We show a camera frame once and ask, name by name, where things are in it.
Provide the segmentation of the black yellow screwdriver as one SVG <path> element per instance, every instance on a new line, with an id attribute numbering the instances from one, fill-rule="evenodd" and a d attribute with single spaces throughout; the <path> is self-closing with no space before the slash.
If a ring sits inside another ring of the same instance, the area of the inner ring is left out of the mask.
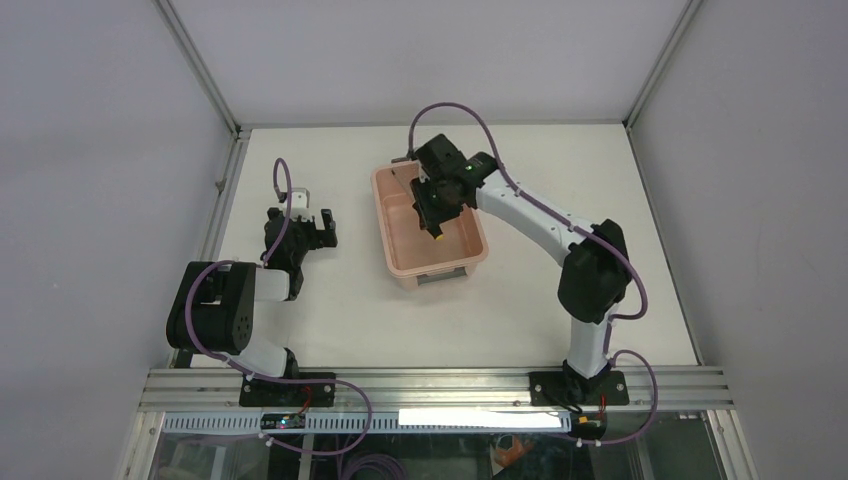
<path id="1" fill-rule="evenodd" d="M 425 218 L 424 218 L 424 216 L 423 216 L 423 214 L 420 210 L 417 197 L 415 196 L 414 191 L 412 189 L 411 180 L 409 178 L 401 175 L 399 173 L 399 171 L 395 168 L 391 168 L 390 172 L 391 172 L 392 177 L 396 180 L 396 182 L 400 186 L 400 188 L 403 190 L 403 192 L 411 200 L 412 208 L 415 211 L 417 218 L 418 218 L 419 229 L 421 231 L 426 231 L 434 240 L 441 241 L 444 238 L 444 233 L 443 233 L 443 231 L 440 227 L 438 227 L 438 226 L 431 227 L 427 223 L 427 221 L 425 220 Z"/>

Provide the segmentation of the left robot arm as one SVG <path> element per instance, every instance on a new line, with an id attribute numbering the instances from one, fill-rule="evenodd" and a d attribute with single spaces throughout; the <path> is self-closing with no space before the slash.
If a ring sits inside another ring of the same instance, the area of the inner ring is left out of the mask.
<path id="1" fill-rule="evenodd" d="M 301 392 L 295 354 L 254 332 L 258 303 L 298 298 L 303 262 L 314 250 L 338 246 L 336 222 L 322 209 L 322 227 L 307 209 L 290 215 L 267 211 L 266 250 L 253 262 L 193 261 L 187 264 L 166 321 L 166 339 L 176 349 L 208 355 L 247 375 L 262 378 L 262 392 L 277 406 L 294 403 Z"/>

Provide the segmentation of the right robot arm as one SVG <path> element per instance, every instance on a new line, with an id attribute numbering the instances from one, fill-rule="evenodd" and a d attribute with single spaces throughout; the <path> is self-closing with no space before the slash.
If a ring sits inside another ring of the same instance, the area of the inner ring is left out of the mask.
<path id="1" fill-rule="evenodd" d="M 438 237 L 443 224 L 465 209 L 480 210 L 533 241 L 560 267 L 557 298 L 571 318 L 564 390 L 575 404 L 592 403 L 611 372 L 609 323 L 633 279 L 621 227 L 612 220 L 575 220 L 545 205 L 509 179 L 494 156 L 467 157 L 443 134 L 410 157 L 419 165 L 410 188 L 422 230 Z"/>

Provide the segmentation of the pink plastic bin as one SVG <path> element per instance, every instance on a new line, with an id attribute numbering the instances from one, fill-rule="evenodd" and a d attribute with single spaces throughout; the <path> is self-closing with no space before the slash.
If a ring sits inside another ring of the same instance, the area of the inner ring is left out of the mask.
<path id="1" fill-rule="evenodd" d="M 477 213 L 466 209 L 442 225 L 444 238 L 434 240 L 419 229 L 412 202 L 390 169 L 411 181 L 418 166 L 404 158 L 378 167 L 371 176 L 376 215 L 390 274 L 406 290 L 425 284 L 467 277 L 487 259 L 489 247 Z"/>

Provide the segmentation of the orange object below table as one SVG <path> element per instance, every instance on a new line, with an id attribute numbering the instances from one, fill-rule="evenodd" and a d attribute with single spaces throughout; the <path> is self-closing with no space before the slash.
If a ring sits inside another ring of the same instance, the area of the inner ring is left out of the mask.
<path id="1" fill-rule="evenodd" d="M 507 434 L 498 436 L 491 446 L 491 461 L 500 469 L 507 468 L 531 452 L 535 447 L 532 438 Z"/>

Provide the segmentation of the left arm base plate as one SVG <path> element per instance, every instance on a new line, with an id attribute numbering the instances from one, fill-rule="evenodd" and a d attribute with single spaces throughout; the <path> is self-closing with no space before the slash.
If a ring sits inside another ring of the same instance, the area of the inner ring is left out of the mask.
<path id="1" fill-rule="evenodd" d="M 332 407 L 335 401 L 336 374 L 326 371 L 300 373 L 305 384 L 271 382 L 243 378 L 238 404 L 241 407 L 275 407 L 299 409 Z"/>

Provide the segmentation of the aluminium frame rail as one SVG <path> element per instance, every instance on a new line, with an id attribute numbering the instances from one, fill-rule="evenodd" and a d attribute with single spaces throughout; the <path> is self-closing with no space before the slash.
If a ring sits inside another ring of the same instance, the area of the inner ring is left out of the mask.
<path id="1" fill-rule="evenodd" d="M 609 403 L 611 412 L 733 410 L 731 391 L 719 367 L 658 366 L 651 375 L 623 366 L 629 402 Z M 538 411 L 538 395 L 527 368 L 340 368 L 330 412 L 362 412 L 362 389 L 376 412 L 464 408 Z M 149 372 L 141 412 L 234 412 L 244 410 L 243 377 L 230 369 L 154 369 Z"/>

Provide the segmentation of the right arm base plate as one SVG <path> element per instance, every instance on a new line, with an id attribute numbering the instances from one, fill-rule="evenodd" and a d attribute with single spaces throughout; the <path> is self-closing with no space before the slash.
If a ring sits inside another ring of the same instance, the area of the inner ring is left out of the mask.
<path id="1" fill-rule="evenodd" d="M 532 371 L 528 375 L 533 406 L 626 406 L 630 396 L 620 371 L 601 372 L 589 380 L 564 371 Z"/>

